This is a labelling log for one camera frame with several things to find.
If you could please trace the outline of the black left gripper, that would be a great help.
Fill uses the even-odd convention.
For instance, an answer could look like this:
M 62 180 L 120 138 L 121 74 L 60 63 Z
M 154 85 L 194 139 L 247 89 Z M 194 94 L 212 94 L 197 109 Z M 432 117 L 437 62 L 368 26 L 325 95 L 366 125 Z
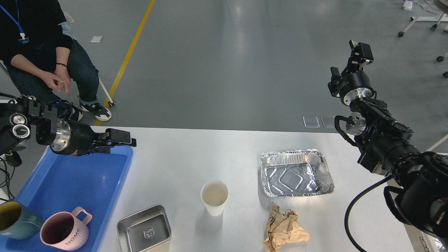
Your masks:
M 107 128 L 104 133 L 96 133 L 86 124 L 67 120 L 57 122 L 56 137 L 50 143 L 50 149 L 53 153 L 69 156 L 110 154 L 112 147 L 136 147 L 136 142 L 128 131 Z

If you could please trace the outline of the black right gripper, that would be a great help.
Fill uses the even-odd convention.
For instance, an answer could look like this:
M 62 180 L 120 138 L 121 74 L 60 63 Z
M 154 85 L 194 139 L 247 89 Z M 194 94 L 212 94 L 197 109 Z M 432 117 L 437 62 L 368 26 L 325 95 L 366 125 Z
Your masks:
M 368 76 L 360 71 L 374 61 L 371 46 L 354 40 L 349 40 L 349 46 L 351 55 L 347 66 L 342 74 L 337 67 L 330 67 L 331 81 L 328 83 L 331 96 L 339 98 L 344 105 L 350 105 L 356 99 L 372 98 L 376 93 Z

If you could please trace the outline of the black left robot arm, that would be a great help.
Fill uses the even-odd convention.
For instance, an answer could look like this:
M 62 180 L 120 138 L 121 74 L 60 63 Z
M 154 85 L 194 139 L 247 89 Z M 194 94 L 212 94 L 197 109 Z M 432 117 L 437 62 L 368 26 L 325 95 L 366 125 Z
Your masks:
M 107 128 L 103 133 L 94 132 L 90 126 L 57 116 L 57 108 L 27 96 L 10 96 L 1 103 L 1 154 L 6 154 L 26 139 L 36 126 L 36 142 L 49 146 L 53 153 L 84 156 L 91 153 L 109 154 L 112 147 L 136 147 L 137 141 L 130 132 Z

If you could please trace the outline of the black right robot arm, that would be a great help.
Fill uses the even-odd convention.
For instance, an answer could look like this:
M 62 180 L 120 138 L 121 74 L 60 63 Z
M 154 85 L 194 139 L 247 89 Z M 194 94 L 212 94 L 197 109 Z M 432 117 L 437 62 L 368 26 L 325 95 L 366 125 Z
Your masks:
M 335 116 L 336 131 L 360 151 L 358 164 L 386 178 L 359 193 L 344 217 L 346 234 L 360 251 L 364 249 L 349 231 L 348 218 L 353 205 L 366 193 L 394 179 L 397 187 L 386 186 L 384 198 L 397 220 L 437 238 L 447 246 L 447 156 L 420 152 L 410 144 L 413 131 L 394 119 L 387 104 L 376 98 L 376 91 L 363 68 L 374 60 L 370 45 L 349 41 L 351 55 L 346 68 L 331 67 L 328 88 L 333 97 L 351 110 L 349 117 Z

